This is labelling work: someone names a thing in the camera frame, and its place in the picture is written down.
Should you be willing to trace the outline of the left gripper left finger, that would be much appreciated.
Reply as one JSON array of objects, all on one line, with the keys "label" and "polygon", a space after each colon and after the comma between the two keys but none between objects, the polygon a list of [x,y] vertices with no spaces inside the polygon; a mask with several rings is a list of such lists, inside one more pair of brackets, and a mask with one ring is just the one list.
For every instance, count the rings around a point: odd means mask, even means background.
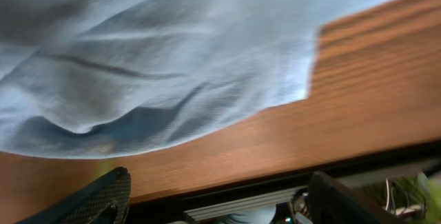
[{"label": "left gripper left finger", "polygon": [[52,207],[19,224],[123,224],[129,210],[131,176],[116,167]]}]

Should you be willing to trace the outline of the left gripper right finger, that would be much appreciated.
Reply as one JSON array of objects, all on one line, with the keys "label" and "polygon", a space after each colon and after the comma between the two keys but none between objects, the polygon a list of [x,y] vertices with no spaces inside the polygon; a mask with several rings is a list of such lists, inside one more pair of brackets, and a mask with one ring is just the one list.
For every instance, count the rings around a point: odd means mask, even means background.
[{"label": "left gripper right finger", "polygon": [[403,220],[323,172],[308,185],[313,224],[403,224]]}]

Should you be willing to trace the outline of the light blue t-shirt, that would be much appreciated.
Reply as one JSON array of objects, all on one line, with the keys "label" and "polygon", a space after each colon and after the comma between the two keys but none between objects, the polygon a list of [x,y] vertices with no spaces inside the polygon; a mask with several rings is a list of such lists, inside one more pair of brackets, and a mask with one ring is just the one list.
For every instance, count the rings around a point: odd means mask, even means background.
[{"label": "light blue t-shirt", "polygon": [[162,150],[307,98],[320,29],[392,0],[1,0],[1,150]]}]

